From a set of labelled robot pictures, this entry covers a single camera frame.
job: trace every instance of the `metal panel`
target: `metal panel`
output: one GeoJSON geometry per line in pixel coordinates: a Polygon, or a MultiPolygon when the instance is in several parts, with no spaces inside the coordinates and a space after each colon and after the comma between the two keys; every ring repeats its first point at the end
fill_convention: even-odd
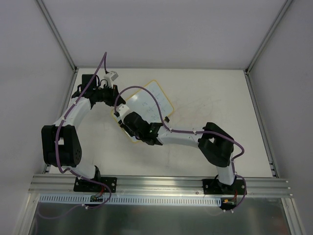
{"type": "MultiPolygon", "coordinates": [[[[71,207],[41,203],[40,212],[57,216],[71,207]]],[[[234,213],[199,206],[106,205],[88,211],[77,208],[62,219],[38,218],[38,234],[289,235],[290,232],[280,199],[250,198],[234,213]]]]}

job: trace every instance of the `black mounting bracket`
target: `black mounting bracket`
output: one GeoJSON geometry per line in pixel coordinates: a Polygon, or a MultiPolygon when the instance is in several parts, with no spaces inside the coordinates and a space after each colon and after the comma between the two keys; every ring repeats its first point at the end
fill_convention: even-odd
{"type": "MultiPolygon", "coordinates": [[[[101,177],[101,183],[107,185],[112,193],[116,192],[117,178],[116,177],[101,177]]],[[[100,192],[101,185],[88,182],[86,180],[79,180],[77,177],[74,184],[74,192],[100,192]]]]}
{"type": "Polygon", "coordinates": [[[245,184],[243,180],[236,179],[231,186],[221,184],[217,179],[203,179],[202,187],[204,195],[243,195],[245,193],[245,184]]]}

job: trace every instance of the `white table surface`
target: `white table surface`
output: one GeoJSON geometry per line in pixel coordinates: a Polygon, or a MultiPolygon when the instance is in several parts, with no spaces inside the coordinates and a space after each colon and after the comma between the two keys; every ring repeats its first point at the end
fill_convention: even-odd
{"type": "MultiPolygon", "coordinates": [[[[74,91],[84,73],[79,69],[74,91]]],[[[203,127],[214,122],[239,142],[246,153],[235,160],[238,174],[245,177],[272,177],[261,133],[240,70],[114,69],[119,91],[144,86],[156,80],[172,102],[172,127],[203,127]]],[[[98,73],[103,78],[104,70],[98,73]]],[[[128,98],[136,89],[126,91],[128,98]]],[[[182,145],[149,146],[132,143],[111,116],[112,107],[97,103],[78,129],[83,158],[99,167],[101,174],[150,176],[215,176],[217,170],[199,149],[182,145]]],[[[235,147],[234,154],[239,153],[235,147]]],[[[50,173],[58,173],[51,167],[50,173]]]]}

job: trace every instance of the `whiteboard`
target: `whiteboard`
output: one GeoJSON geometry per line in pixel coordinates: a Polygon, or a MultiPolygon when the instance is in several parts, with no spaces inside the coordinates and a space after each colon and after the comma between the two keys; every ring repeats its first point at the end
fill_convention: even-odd
{"type": "MultiPolygon", "coordinates": [[[[79,69],[73,92],[84,73],[79,69]]],[[[170,125],[199,128],[210,121],[244,146],[246,153],[235,161],[238,174],[272,177],[244,72],[241,70],[114,69],[119,91],[156,80],[175,107],[170,125]]],[[[99,77],[104,76],[100,70],[99,77]]],[[[123,93],[128,98],[136,89],[123,93]]],[[[112,107],[97,103],[85,116],[77,133],[83,157],[101,174],[150,176],[215,176],[217,170],[199,149],[183,145],[132,143],[111,115],[112,107]]],[[[234,154],[239,153],[235,147],[234,154]]],[[[58,169],[51,167],[51,173],[58,169]]]]}
{"type": "MultiPolygon", "coordinates": [[[[150,91],[153,96],[156,98],[157,103],[160,106],[162,117],[169,117],[174,112],[174,107],[171,104],[171,101],[167,98],[166,94],[157,83],[157,81],[153,80],[149,82],[147,85],[144,86],[148,91],[150,91]]],[[[126,99],[126,105],[132,110],[133,112],[138,113],[142,119],[147,121],[148,123],[151,122],[161,122],[160,114],[157,109],[156,102],[153,98],[144,90],[139,90],[131,97],[126,99]]],[[[121,118],[114,115],[114,109],[112,109],[112,117],[118,123],[121,118]]],[[[135,136],[131,137],[128,135],[132,142],[136,143],[138,140],[135,136]]]]}

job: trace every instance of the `cable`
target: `cable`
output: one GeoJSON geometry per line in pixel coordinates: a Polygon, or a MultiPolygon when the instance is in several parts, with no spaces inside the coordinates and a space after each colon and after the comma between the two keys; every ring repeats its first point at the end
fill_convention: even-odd
{"type": "Polygon", "coordinates": [[[97,80],[98,80],[98,87],[100,87],[100,78],[99,78],[98,75],[96,75],[96,78],[97,78],[97,80]]]}
{"type": "Polygon", "coordinates": [[[106,79],[102,79],[102,80],[100,81],[100,85],[99,85],[99,87],[101,87],[101,83],[102,83],[102,81],[106,81],[106,83],[107,83],[107,85],[108,85],[108,81],[107,81],[106,79]]]}
{"type": "MultiPolygon", "coordinates": [[[[82,90],[81,94],[79,95],[79,97],[76,99],[75,103],[77,103],[80,98],[84,95],[84,93],[86,92],[86,90],[88,89],[88,87],[90,86],[90,84],[92,83],[92,81],[94,80],[94,78],[97,76],[96,74],[98,73],[102,63],[106,62],[106,58],[107,58],[107,52],[104,53],[103,57],[102,57],[102,60],[99,64],[99,66],[97,67],[96,71],[94,72],[93,76],[91,77],[89,83],[85,86],[85,88],[82,90]]],[[[73,211],[75,208],[77,207],[81,207],[81,206],[85,206],[86,209],[96,209],[96,208],[99,208],[99,207],[102,207],[104,204],[106,204],[110,199],[111,199],[111,196],[112,196],[112,192],[110,190],[110,188],[105,185],[104,183],[101,183],[101,182],[97,182],[97,181],[94,181],[94,180],[91,180],[91,179],[88,179],[84,176],[81,176],[79,174],[77,174],[75,171],[73,170],[70,170],[69,168],[63,170],[62,167],[61,167],[61,163],[60,163],[60,156],[59,156],[59,135],[60,135],[60,130],[61,130],[61,127],[62,125],[64,124],[65,122],[65,119],[67,118],[67,116],[69,115],[69,113],[72,111],[72,109],[75,107],[75,104],[73,104],[68,110],[67,112],[65,113],[65,115],[63,116],[63,119],[60,123],[60,125],[58,126],[58,129],[57,129],[57,133],[56,133],[56,137],[55,137],[55,155],[56,155],[56,160],[57,160],[57,166],[58,166],[58,169],[59,171],[63,174],[67,171],[70,171],[70,173],[72,173],[73,175],[77,176],[78,178],[81,178],[83,180],[86,180],[88,182],[91,182],[91,183],[94,183],[94,184],[99,184],[101,185],[102,187],[105,187],[108,191],[109,191],[109,197],[104,200],[101,204],[97,205],[97,206],[93,206],[93,207],[89,207],[89,206],[85,206],[85,204],[79,204],[79,205],[76,205],[74,207],[72,207],[71,209],[69,209],[66,213],[62,214],[62,215],[59,215],[59,216],[55,216],[55,217],[47,217],[47,216],[44,216],[42,214],[40,214],[39,212],[39,205],[37,207],[37,215],[43,219],[59,219],[59,218],[62,218],[64,216],[66,216],[68,213],[70,213],[71,211],[73,211]]]]}
{"type": "MultiPolygon", "coordinates": [[[[158,109],[158,113],[159,113],[161,122],[162,122],[163,126],[165,127],[165,129],[167,129],[168,131],[170,131],[170,132],[175,132],[175,133],[194,134],[194,135],[196,135],[196,134],[211,134],[211,135],[215,135],[215,136],[221,137],[221,138],[223,138],[224,140],[227,140],[227,141],[229,141],[229,142],[231,142],[231,143],[237,145],[237,146],[241,149],[241,153],[237,154],[236,156],[234,156],[234,157],[231,159],[231,165],[232,165],[233,173],[234,173],[235,175],[237,175],[237,174],[236,174],[236,171],[235,171],[234,160],[235,160],[236,158],[242,156],[242,155],[245,153],[245,149],[244,149],[244,147],[242,147],[241,144],[239,144],[238,142],[234,141],[233,139],[231,139],[231,138],[229,138],[229,137],[227,137],[227,136],[224,136],[224,135],[222,135],[222,134],[220,134],[220,133],[217,133],[217,132],[214,132],[214,131],[195,131],[195,132],[194,132],[194,131],[186,131],[186,130],[175,130],[175,129],[169,128],[169,127],[166,125],[166,123],[164,122],[164,120],[163,120],[161,108],[160,108],[160,106],[159,106],[159,104],[158,104],[158,102],[157,102],[157,99],[153,96],[153,94],[152,94],[148,89],[146,89],[146,88],[144,88],[144,87],[141,87],[141,86],[130,86],[130,87],[127,87],[127,88],[123,89],[123,90],[117,95],[117,97],[116,97],[116,99],[115,99],[115,103],[114,103],[114,113],[116,113],[117,101],[118,101],[119,97],[120,97],[125,91],[127,91],[127,90],[129,90],[129,89],[133,89],[133,88],[142,89],[142,90],[146,91],[146,92],[152,97],[152,99],[153,99],[153,100],[155,101],[155,103],[156,103],[156,107],[157,107],[157,109],[158,109]]],[[[244,177],[242,177],[242,176],[240,176],[240,175],[237,175],[237,177],[243,179],[244,184],[245,184],[245,193],[244,193],[244,195],[243,195],[241,201],[237,204],[236,207],[238,207],[238,206],[242,203],[242,201],[243,201],[244,198],[246,197],[246,193],[247,193],[247,191],[246,191],[246,180],[244,179],[244,177]]]]}
{"type": "Polygon", "coordinates": [[[106,74],[108,74],[109,72],[107,71],[107,52],[105,53],[105,58],[104,58],[104,62],[103,62],[103,66],[104,66],[104,72],[106,74]]]}

